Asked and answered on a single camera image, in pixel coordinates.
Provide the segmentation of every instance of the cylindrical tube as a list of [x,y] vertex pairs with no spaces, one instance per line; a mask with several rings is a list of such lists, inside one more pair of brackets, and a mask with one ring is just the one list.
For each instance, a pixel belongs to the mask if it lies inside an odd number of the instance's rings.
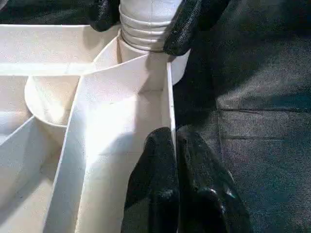
[[131,46],[162,51],[182,0],[121,0],[121,33]]

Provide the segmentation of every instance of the black rubber glove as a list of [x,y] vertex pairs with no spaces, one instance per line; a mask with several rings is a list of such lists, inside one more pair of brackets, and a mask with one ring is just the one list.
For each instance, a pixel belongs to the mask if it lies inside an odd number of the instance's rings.
[[102,32],[116,24],[120,19],[119,4],[120,0],[94,0],[89,11],[92,28]]
[[146,139],[126,194],[122,233],[176,233],[179,191],[174,147],[169,128]]
[[230,173],[200,135],[187,128],[177,131],[177,164],[181,232],[252,232]]
[[[198,31],[209,30],[218,21],[230,0],[184,0],[176,13],[164,51],[180,56],[190,48]],[[119,21],[120,0],[95,0],[90,25],[105,31]]]

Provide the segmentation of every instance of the gloved hand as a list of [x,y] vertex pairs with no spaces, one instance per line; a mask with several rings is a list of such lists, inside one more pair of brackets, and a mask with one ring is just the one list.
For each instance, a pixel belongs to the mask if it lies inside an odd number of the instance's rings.
[[252,232],[230,173],[200,135],[187,127],[177,131],[177,164],[181,232]]
[[[167,54],[180,56],[190,48],[198,31],[209,30],[218,21],[230,0],[183,0],[164,44]],[[95,0],[90,25],[105,31],[119,21],[120,0]]]

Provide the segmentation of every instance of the white plastic part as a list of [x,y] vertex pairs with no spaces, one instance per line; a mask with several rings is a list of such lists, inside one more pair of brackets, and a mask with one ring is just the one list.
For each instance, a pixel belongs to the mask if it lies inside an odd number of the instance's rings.
[[174,138],[187,58],[131,47],[118,28],[0,25],[0,233],[119,230],[146,136]]
[[145,138],[163,126],[174,135],[171,75],[157,55],[82,77],[45,233],[120,232],[129,175]]
[[121,0],[122,36],[141,50],[162,51],[182,0]]
[[25,87],[30,112],[46,124],[66,127],[79,76],[31,76]]

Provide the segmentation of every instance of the compartment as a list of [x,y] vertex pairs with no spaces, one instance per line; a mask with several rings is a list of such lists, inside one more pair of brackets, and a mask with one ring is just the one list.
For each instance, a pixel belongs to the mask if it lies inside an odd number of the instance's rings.
[[94,59],[94,64],[89,72],[115,66],[134,58],[140,57],[146,52],[129,46],[122,39],[120,32]]
[[86,25],[0,25],[0,75],[81,74],[118,34]]
[[31,76],[25,101],[32,114],[46,124],[65,128],[79,76]]
[[30,116],[24,100],[27,76],[0,76],[0,144]]
[[159,127],[175,130],[171,73],[161,56],[146,54],[81,79],[45,233],[120,232],[145,138]]
[[56,166],[46,169],[57,163],[58,157],[53,162],[49,158],[59,151],[34,116],[0,145],[0,232],[42,228]]

